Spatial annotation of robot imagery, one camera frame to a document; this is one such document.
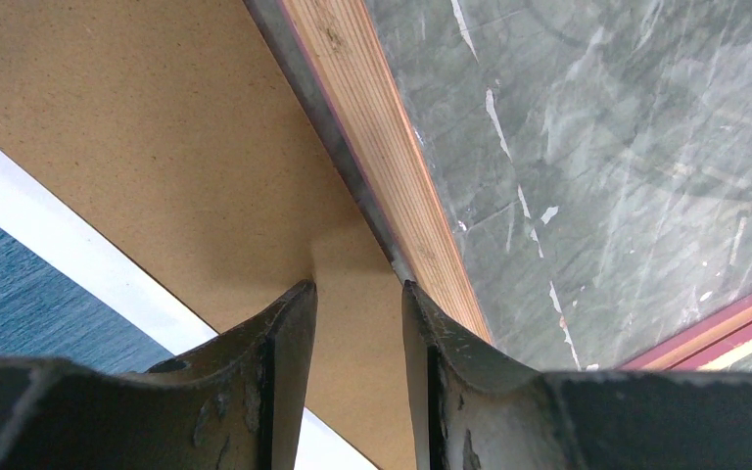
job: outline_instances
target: blue textured surface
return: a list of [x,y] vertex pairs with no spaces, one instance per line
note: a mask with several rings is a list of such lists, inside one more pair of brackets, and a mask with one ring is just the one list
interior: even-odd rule
[[63,356],[105,372],[172,356],[1,229],[0,355]]

